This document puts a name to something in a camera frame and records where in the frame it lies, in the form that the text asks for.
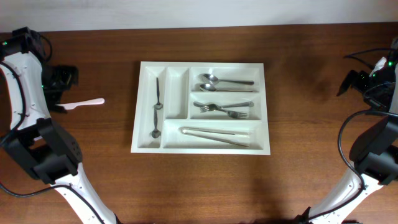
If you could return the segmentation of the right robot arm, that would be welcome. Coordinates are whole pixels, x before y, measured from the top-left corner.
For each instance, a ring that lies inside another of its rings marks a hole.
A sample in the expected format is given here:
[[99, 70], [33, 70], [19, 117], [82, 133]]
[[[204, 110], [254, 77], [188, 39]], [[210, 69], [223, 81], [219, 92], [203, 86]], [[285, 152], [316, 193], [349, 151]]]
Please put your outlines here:
[[[397, 180], [397, 41], [371, 72], [350, 71], [338, 94], [349, 88], [357, 90], [369, 105], [368, 110], [346, 118], [338, 133], [338, 152], [347, 165], [340, 182], [315, 207], [308, 207], [294, 218], [294, 223], [344, 223], [346, 217], [373, 192]], [[341, 146], [346, 125], [359, 115], [380, 116], [382, 119], [358, 136], [349, 155]]]

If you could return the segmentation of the metal fork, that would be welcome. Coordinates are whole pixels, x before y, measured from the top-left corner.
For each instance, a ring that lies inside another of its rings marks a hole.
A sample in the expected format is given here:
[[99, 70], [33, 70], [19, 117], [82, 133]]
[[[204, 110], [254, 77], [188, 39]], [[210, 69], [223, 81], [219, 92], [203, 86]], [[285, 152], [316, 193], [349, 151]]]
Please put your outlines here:
[[253, 107], [254, 103], [252, 101], [247, 101], [244, 103], [236, 103], [236, 104], [231, 104], [231, 105], [220, 106], [220, 105], [217, 105], [214, 103], [204, 105], [204, 104], [201, 104], [201, 103], [195, 101], [194, 105], [199, 106], [200, 112], [204, 113], [204, 112], [214, 111], [214, 110], [223, 109], [223, 108]]

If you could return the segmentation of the small metal teaspoon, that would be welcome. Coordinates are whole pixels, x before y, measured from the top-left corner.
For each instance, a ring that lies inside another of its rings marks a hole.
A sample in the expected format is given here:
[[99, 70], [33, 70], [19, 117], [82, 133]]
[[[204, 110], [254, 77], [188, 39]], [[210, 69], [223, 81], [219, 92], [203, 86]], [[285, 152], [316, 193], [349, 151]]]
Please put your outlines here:
[[158, 115], [156, 109], [154, 109], [153, 122], [154, 122], [154, 129], [151, 132], [151, 136], [154, 139], [156, 139], [161, 135], [161, 131], [158, 129]]
[[163, 108], [163, 104], [160, 102], [160, 85], [158, 78], [156, 78], [156, 95], [157, 95], [157, 103], [154, 105], [154, 109], [161, 110]]

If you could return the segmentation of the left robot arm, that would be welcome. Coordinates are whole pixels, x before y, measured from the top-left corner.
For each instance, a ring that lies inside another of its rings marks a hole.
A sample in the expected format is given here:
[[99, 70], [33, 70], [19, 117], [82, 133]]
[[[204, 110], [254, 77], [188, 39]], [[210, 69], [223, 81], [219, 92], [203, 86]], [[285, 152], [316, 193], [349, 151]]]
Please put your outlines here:
[[83, 223], [119, 223], [119, 218], [100, 199], [83, 168], [77, 140], [51, 117], [66, 113], [60, 104], [64, 91], [78, 84], [78, 69], [50, 65], [42, 34], [23, 27], [1, 42], [1, 73], [11, 103], [10, 130], [1, 147], [34, 180], [46, 188], [14, 197], [31, 197], [56, 190]]

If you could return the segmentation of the metal tongs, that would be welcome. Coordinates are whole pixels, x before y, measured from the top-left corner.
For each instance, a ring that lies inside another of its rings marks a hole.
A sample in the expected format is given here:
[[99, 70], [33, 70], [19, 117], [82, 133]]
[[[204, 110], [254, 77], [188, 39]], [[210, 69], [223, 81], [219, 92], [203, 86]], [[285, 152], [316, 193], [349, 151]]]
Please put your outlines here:
[[226, 144], [232, 144], [235, 146], [249, 147], [249, 143], [245, 141], [233, 140], [233, 136], [243, 136], [247, 138], [248, 133], [239, 131], [226, 131], [217, 129], [204, 129], [204, 128], [191, 128], [191, 127], [181, 127], [179, 131], [187, 136], [194, 136], [197, 138], [208, 139], [212, 141], [223, 142]]

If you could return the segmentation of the white handled fork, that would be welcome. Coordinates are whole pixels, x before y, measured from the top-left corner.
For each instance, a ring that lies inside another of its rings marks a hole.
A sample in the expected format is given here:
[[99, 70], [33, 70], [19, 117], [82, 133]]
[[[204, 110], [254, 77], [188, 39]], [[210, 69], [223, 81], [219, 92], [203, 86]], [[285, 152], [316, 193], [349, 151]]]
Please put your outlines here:
[[226, 113], [230, 118], [234, 119], [246, 119], [248, 117], [247, 113], [229, 110], [229, 108], [218, 109], [215, 111]]

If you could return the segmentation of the large metal spoon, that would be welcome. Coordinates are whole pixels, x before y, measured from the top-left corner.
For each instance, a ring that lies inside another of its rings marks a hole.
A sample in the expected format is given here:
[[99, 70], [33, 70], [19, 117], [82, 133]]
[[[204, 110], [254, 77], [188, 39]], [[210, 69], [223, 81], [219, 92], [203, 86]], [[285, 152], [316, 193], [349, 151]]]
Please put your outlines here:
[[199, 84], [198, 89], [201, 91], [211, 91], [211, 92], [253, 92], [253, 90], [239, 90], [239, 89], [234, 89], [234, 88], [216, 88], [214, 85], [204, 83], [204, 84]]
[[202, 73], [200, 75], [200, 78], [204, 82], [212, 84], [212, 85], [219, 84], [220, 82], [237, 83], [237, 84], [242, 84], [242, 85], [254, 85], [254, 81], [219, 79], [215, 75], [209, 74], [209, 73]]

